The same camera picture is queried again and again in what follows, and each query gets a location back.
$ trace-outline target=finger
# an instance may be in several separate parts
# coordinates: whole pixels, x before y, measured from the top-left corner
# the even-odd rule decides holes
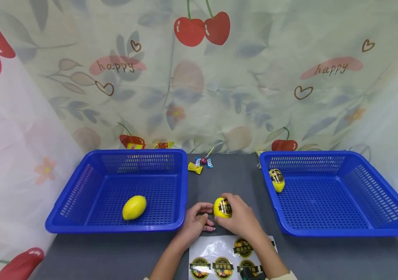
[[[197,215],[201,211],[202,208],[213,209],[213,204],[208,203],[208,202],[198,202],[198,203],[194,204],[194,206],[188,210],[189,215],[194,215],[194,216]]]
[[[221,194],[221,196],[223,198],[226,198],[228,200],[228,202],[230,203],[230,205],[231,205],[231,203],[234,203],[236,201],[235,196],[233,194],[230,194],[229,192],[228,193],[225,192],[225,193]]]
[[[215,229],[216,229],[215,227],[204,225],[202,231],[214,231]]]
[[[244,200],[242,200],[242,198],[239,195],[235,195],[235,198],[237,201],[239,201],[240,203],[243,203],[245,206],[248,206],[247,203],[245,203]]]
[[[205,213],[205,214],[203,214],[203,215],[201,215],[201,216],[198,216],[198,217],[199,217],[199,219],[197,220],[197,222],[200,223],[202,226],[204,226],[205,223],[206,223],[207,220],[208,220],[208,214]]]
[[[214,227],[214,222],[211,221],[210,219],[207,220],[207,222],[205,223],[206,225],[209,225],[210,227]]]
[[[214,221],[216,221],[216,223],[218,225],[220,225],[221,227],[226,228],[226,229],[228,229],[228,226],[230,224],[230,220],[231,220],[231,218],[230,219],[226,219],[226,218],[222,218],[222,217],[219,217],[219,216],[214,216]]]

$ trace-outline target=orange flower print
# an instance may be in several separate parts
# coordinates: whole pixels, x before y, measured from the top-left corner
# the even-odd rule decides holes
[[[55,176],[53,173],[53,169],[55,166],[56,166],[55,161],[51,161],[51,159],[47,156],[44,157],[43,164],[37,165],[34,168],[34,172],[40,174],[39,178],[37,178],[37,180],[35,181],[36,185],[41,185],[42,183],[45,183],[45,181],[48,180],[48,178],[51,181],[54,181]]]
[[[352,115],[348,115],[345,117],[345,120],[348,122],[348,125],[352,125],[355,121],[360,120],[366,111],[365,108],[359,108]]]
[[[185,118],[185,110],[182,106],[175,106],[175,104],[172,102],[171,104],[169,104],[166,116],[172,117],[174,119],[174,122],[178,122],[181,119]]]

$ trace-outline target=gray table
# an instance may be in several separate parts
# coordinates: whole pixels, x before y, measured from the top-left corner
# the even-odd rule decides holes
[[[196,155],[189,155],[194,161]],[[256,155],[214,154],[213,169],[189,173],[188,207],[239,194],[299,280],[398,280],[398,238],[295,238],[279,230]],[[58,235],[35,280],[138,280],[148,276],[174,233]],[[217,227],[213,233],[230,234]],[[188,279],[188,251],[175,279]]]

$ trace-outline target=pink flower print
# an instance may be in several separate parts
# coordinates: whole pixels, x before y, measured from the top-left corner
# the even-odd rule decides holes
[[[45,181],[48,180],[48,178],[51,181],[54,181],[55,176],[53,173],[53,169],[55,166],[56,166],[55,161],[51,161],[51,159],[47,156],[44,157],[43,164],[37,165],[34,168],[34,172],[40,174],[39,178],[37,178],[37,180],[35,181],[36,185],[41,185],[42,183],[45,183]]]

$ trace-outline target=yellow candy wrapper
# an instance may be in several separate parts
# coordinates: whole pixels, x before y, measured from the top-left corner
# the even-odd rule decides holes
[[[188,170],[189,171],[193,171],[193,172],[195,172],[195,173],[197,173],[199,175],[202,172],[202,168],[203,168],[202,166],[197,166],[197,165],[195,165],[192,162],[188,163]]]
[[[144,149],[144,145],[129,143],[127,144],[127,148],[129,150],[142,150]]]
[[[174,142],[163,142],[163,143],[157,143],[152,145],[153,149],[170,149],[174,145]]]

